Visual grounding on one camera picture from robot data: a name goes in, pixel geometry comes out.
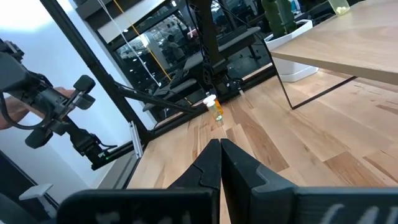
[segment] green plant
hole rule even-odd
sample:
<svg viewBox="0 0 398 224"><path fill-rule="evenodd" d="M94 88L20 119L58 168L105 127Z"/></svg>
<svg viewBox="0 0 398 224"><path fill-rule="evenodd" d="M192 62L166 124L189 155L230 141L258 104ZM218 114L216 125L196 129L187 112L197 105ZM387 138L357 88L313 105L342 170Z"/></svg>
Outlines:
<svg viewBox="0 0 398 224"><path fill-rule="evenodd" d="M275 39L297 29L289 0L262 0L262 7Z"/></svg>

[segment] black cable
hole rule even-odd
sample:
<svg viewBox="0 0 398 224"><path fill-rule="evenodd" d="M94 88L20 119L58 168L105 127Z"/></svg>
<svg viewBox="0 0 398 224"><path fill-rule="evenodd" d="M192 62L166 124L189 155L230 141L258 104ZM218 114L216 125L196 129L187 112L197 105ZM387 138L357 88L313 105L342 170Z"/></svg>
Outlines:
<svg viewBox="0 0 398 224"><path fill-rule="evenodd" d="M39 124L32 125L32 126L26 126L26 125L18 124L9 116L6 100L4 99L4 94L3 93L0 94L0 110L1 110L2 117L10 125L12 125L16 128L22 129L22 130L33 130L36 128L41 128L42 126L47 125L51 121L51 113L52 113L51 106L46 101L44 102L44 105L45 105L45 114L44 114L43 120Z"/></svg>

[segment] wooden table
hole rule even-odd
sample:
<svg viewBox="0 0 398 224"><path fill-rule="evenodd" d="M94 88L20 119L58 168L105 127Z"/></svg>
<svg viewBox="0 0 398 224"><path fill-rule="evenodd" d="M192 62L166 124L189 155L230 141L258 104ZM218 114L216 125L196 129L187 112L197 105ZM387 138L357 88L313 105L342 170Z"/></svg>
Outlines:
<svg viewBox="0 0 398 224"><path fill-rule="evenodd" d="M276 58L398 85L398 1L367 0L274 49Z"/></svg>

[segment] white wall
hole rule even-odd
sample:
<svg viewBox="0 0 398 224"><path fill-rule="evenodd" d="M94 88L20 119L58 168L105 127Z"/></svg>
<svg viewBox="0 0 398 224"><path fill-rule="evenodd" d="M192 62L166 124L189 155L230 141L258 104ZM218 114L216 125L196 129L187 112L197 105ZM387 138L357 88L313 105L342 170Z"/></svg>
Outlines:
<svg viewBox="0 0 398 224"><path fill-rule="evenodd" d="M58 203L74 192L89 188L52 146L36 150L27 147L24 141L28 134L16 128L0 131L0 150L38 184L52 183L49 194Z"/></svg>
<svg viewBox="0 0 398 224"><path fill-rule="evenodd" d="M68 12L70 19L108 73L112 74L118 82L127 84L120 69L115 67L115 62L103 51L103 46L93 37L70 3L67 0L59 0L59 2L62 3L64 10ZM25 52L23 64L28 69L43 73L54 86L65 88L72 88L83 74L95 79L39 0L1 1L0 3L2 6L0 8L0 38L13 41ZM19 8L22 12L14 13L10 10L12 8ZM96 98L94 105L87 111L71 112L71 119L79 127L95 133L105 144L121 145L130 141L131 135L127 121L98 82L91 95ZM134 100L129 100L129 103L145 126L152 129L155 121L149 113L142 112L142 103ZM29 114L23 122L35 124L39 122L39 118L34 114ZM89 160L81 157L72 148L67 134L54 136L45 147L36 150L25 146L24 138L28 134L28 131L15 128L0 131L0 150L4 151L38 183L43 181L53 183L51 194L57 200L65 198L65 195L76 190L97 187L110 169L111 165L108 165L92 171ZM43 167L46 167L48 172L41 173L44 170Z"/></svg>

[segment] light wood surface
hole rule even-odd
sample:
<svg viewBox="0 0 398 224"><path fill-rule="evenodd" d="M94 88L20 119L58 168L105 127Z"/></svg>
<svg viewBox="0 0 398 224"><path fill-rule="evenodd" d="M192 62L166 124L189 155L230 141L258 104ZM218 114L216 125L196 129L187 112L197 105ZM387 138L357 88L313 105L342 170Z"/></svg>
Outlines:
<svg viewBox="0 0 398 224"><path fill-rule="evenodd" d="M398 1L367 0L274 49L273 57L398 85Z"/></svg>
<svg viewBox="0 0 398 224"><path fill-rule="evenodd" d="M320 71L286 84L302 101L347 75ZM300 186L398 185L398 86L358 78L292 111L276 77L149 143L128 188L166 188L211 138L229 138ZM221 223L229 223L224 194Z"/></svg>

